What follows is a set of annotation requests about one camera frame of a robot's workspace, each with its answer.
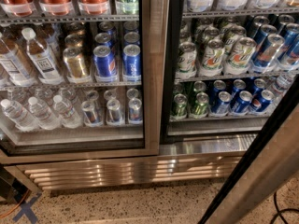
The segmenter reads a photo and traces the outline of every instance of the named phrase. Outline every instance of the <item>floor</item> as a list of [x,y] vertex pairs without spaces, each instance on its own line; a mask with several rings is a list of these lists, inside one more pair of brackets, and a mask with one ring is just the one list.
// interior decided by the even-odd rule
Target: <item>floor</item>
[[[26,203],[0,219],[0,224],[196,224],[223,182],[207,179],[32,193]],[[278,206],[299,208],[299,178],[278,191]],[[0,205],[0,216],[11,207]],[[275,213],[271,196],[238,224],[268,224]],[[289,224],[299,223],[299,215],[284,216]]]

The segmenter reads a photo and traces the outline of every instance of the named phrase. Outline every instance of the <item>black cable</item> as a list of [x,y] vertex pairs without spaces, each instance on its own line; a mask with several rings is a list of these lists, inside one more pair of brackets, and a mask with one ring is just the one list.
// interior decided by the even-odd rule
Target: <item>black cable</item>
[[277,192],[274,193],[273,199],[274,199],[274,206],[277,209],[277,213],[271,219],[270,224],[274,224],[275,220],[278,217],[280,217],[285,224],[289,224],[288,221],[284,218],[284,216],[282,214],[283,213],[287,213],[287,212],[294,212],[294,213],[298,213],[299,214],[299,209],[295,209],[295,208],[285,208],[285,209],[279,210]]

